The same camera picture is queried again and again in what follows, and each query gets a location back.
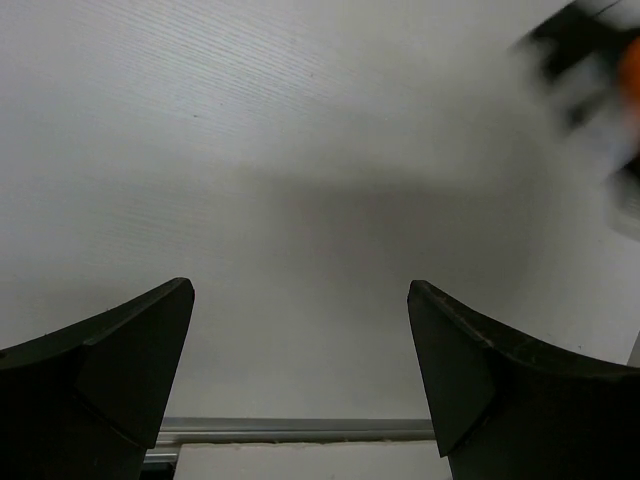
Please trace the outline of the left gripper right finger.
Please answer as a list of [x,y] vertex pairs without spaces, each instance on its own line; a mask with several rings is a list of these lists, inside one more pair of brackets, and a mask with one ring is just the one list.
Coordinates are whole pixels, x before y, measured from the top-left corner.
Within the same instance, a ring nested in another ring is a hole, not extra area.
[[635,479],[639,372],[577,354],[415,280],[410,326],[456,479]]

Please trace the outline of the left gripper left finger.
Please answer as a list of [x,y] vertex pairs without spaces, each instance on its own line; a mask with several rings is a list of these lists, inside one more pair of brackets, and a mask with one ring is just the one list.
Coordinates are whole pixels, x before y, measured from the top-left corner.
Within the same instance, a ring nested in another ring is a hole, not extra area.
[[4,479],[136,479],[156,445],[194,287],[172,279],[1,352]]

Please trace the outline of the orange camouflage shorts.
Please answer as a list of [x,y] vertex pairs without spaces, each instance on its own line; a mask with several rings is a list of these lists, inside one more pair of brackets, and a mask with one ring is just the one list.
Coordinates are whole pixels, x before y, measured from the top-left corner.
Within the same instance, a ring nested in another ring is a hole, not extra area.
[[608,223],[639,236],[639,11],[571,1],[515,43],[558,118],[583,142],[606,191]]

